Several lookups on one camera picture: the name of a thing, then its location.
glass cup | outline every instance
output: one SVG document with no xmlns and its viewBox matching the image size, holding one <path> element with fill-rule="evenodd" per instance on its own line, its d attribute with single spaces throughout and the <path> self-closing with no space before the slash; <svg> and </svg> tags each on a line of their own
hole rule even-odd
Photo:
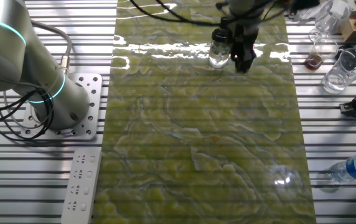
<svg viewBox="0 0 356 224">
<path fill-rule="evenodd" d="M 304 65 L 309 70 L 315 71 L 325 60 L 334 58 L 338 52 L 339 46 L 334 40 L 326 37 L 319 38 L 315 40 Z"/>
<path fill-rule="evenodd" d="M 326 91 L 341 93 L 356 80 L 356 49 L 344 50 L 333 68 L 323 77 Z"/>
<path fill-rule="evenodd" d="M 315 27 L 309 33 L 309 39 L 315 41 L 339 33 L 344 24 L 349 20 L 351 9 L 346 0 L 330 0 L 316 15 Z"/>
</svg>

water bottle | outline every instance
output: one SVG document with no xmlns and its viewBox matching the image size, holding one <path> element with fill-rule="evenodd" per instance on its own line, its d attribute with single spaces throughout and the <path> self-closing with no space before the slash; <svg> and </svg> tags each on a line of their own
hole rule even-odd
<svg viewBox="0 0 356 224">
<path fill-rule="evenodd" d="M 214 68 L 224 67 L 229 60 L 230 47 L 228 45 L 230 33 L 225 25 L 227 18 L 221 18 L 221 27 L 215 29 L 212 34 L 212 42 L 210 46 L 210 54 L 208 61 Z"/>
<path fill-rule="evenodd" d="M 356 180 L 356 156 L 334 164 L 330 168 L 330 171 L 333 183 L 335 184 L 346 184 Z"/>
</svg>

marble slab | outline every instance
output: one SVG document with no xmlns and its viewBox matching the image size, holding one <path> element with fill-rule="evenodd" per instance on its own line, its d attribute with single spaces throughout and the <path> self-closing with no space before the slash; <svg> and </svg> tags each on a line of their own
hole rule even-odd
<svg viewBox="0 0 356 224">
<path fill-rule="evenodd" d="M 222 16 L 211 0 L 167 5 Z M 284 17 L 261 26 L 247 74 L 208 64 L 213 30 L 119 0 L 95 224 L 316 223 Z"/>
</svg>

blue bottle label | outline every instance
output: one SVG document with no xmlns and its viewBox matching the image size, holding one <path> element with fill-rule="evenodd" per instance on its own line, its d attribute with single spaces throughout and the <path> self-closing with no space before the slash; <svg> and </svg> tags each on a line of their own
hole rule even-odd
<svg viewBox="0 0 356 224">
<path fill-rule="evenodd" d="M 351 177 L 356 179 L 356 169 L 355 169 L 354 159 L 353 158 L 347 159 L 345 166 L 347 168 L 347 172 L 351 175 Z"/>
</svg>

small glass bottle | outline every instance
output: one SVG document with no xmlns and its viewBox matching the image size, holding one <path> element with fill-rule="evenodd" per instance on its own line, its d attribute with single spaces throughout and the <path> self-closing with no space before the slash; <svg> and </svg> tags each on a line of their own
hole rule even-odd
<svg viewBox="0 0 356 224">
<path fill-rule="evenodd" d="M 224 67 L 229 60 L 229 31 L 226 26 L 223 25 L 225 21 L 227 21 L 226 17 L 221 18 L 221 28 L 215 29 L 212 34 L 213 41 L 211 42 L 208 61 L 214 68 Z"/>
</svg>

